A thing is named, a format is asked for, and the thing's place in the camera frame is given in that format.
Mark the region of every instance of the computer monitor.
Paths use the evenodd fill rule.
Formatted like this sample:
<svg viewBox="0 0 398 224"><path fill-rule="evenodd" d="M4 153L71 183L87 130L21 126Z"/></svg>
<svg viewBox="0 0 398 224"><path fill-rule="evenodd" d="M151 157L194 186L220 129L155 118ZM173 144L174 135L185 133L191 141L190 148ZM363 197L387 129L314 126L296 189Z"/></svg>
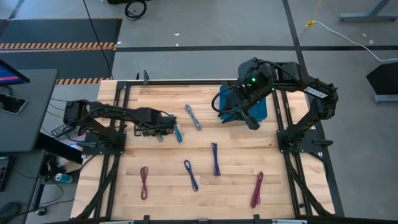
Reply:
<svg viewBox="0 0 398 224"><path fill-rule="evenodd" d="M30 80L0 59L0 86L29 83Z"/></svg>

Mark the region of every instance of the concrete floor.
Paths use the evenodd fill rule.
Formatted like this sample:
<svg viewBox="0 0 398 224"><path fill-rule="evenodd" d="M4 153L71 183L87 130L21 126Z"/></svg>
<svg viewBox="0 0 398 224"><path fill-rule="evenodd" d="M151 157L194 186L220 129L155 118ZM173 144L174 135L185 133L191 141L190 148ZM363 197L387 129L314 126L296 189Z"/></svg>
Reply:
<svg viewBox="0 0 398 224"><path fill-rule="evenodd" d="M124 17L123 5L86 0L91 16ZM11 14L17 0L0 0L0 17ZM289 0L300 44L304 46L352 45L320 26L304 31L317 0ZM361 43L398 45L398 21L341 23L339 13L365 12L377 0L324 0L316 20ZM382 13L398 13L392 1ZM25 0L17 18L87 17L81 0ZM123 20L118 47L175 47L206 45L287 45L292 38L280 0L151 0L147 14L132 22ZM377 51L381 58L398 57L398 51ZM398 105L374 105L366 75L380 62L365 51L303 52L308 72L337 86L336 116L322 122L325 135L335 143L330 150L338 190L347 217L398 220L398 186L395 156ZM154 78L236 78L238 65L252 57L276 62L297 61L294 51L185 51L118 52L115 79L132 79L146 69ZM94 100L98 85L56 86L53 97ZM62 115L53 108L51 112ZM48 115L47 130L61 124ZM75 185L64 185L64 199L74 196ZM45 189L43 201L58 197L59 189ZM44 217L30 214L27 223L67 220L72 204L49 208Z"/></svg>

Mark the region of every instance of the wooden tabletop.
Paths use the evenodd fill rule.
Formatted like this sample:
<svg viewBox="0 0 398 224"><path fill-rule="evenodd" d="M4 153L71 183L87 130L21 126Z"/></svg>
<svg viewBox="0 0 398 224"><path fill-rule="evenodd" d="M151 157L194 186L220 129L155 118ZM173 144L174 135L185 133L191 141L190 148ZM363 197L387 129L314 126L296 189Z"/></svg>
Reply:
<svg viewBox="0 0 398 224"><path fill-rule="evenodd" d="M116 83L102 81L98 101L112 105ZM272 96L267 97L268 117L257 131L253 131L243 121L221 124L210 105L219 87L157 85L131 88L129 108L151 107L174 114L183 142L177 142L174 134L165 136L163 142L155 137L135 137L134 125L127 124L126 150L120 160L112 220L142 220L144 215L150 215L152 220L252 219L254 214L260 214L261 218L294 217L285 162L278 150L275 133L278 126ZM301 92L287 95L293 122L297 122L308 111L306 99ZM192 107L202 130L195 129L185 111L186 104ZM286 121L283 106L281 109ZM100 119L100 122L109 125L107 119ZM218 144L219 177L213 175L212 142ZM308 188L333 213L323 164L308 154L301 156ZM191 162L199 185L197 192L192 190L183 164L185 159ZM72 217L84 209L97 191L102 161L103 156L96 156L81 171ZM139 171L144 166L149 168L147 200L141 200ZM264 173L261 204L252 209L250 201L260 171ZM300 189L296 188L302 202ZM106 209L105 199L102 214Z"/></svg>

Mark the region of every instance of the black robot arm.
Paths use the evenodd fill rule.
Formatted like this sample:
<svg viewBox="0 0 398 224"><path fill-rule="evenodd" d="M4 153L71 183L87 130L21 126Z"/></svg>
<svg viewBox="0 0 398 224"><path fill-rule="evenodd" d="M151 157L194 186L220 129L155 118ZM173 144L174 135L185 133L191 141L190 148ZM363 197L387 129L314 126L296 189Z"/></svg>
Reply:
<svg viewBox="0 0 398 224"><path fill-rule="evenodd" d="M219 112L218 116L229 114L223 123L237 119L245 120L250 129L256 130L259 123L249 114L249 109L276 90L289 92L302 91L312 95L308 113L297 123L288 127L287 138L290 144L302 142L305 132L321 119L329 119L335 115L337 92L333 84L325 84L317 78L301 72L297 63L274 63L254 58L242 63L238 68L238 81L223 83L223 91L229 91L222 110L215 108L214 102L222 92L212 101L212 107Z"/></svg>
<svg viewBox="0 0 398 224"><path fill-rule="evenodd" d="M96 134L101 140L119 144L121 139L113 127L105 127L96 118L130 121L135 124L134 135L155 136L173 133L176 117L162 116L163 111L152 108L129 109L104 105L87 100L69 101L63 122L70 126L81 126Z"/></svg>

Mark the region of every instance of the white cable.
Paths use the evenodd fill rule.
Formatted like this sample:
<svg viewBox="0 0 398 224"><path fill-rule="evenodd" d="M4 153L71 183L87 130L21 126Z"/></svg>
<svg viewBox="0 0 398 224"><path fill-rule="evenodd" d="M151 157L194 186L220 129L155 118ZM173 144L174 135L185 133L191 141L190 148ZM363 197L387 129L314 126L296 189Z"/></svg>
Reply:
<svg viewBox="0 0 398 224"><path fill-rule="evenodd" d="M379 62L389 62L389 61L393 61L393 60L398 61L398 58L390 58L390 59L384 59L384 60L379 59L371 50L369 50L367 47L363 46L362 44L359 44L359 43L357 43L357 42L352 41L351 39L349 39L348 37L344 36L343 34L340 34L339 32L336 32L336 31L334 31L334 30L328 28L327 26L323 25L321 22L314 21L314 23L317 23L317 24L323 26L323 27L324 27L325 29L327 29L328 31L330 31L330 32L332 32L332 33L334 33L334 34L339 35L340 37L342 37L342 38L344 38L344 39L350 41L351 43L353 43L353 44L355 44L355 45L358 45L358 46L360 46L360 47L363 47L363 48L364 48L365 50L367 50L370 54L372 54L373 57L376 58Z"/></svg>

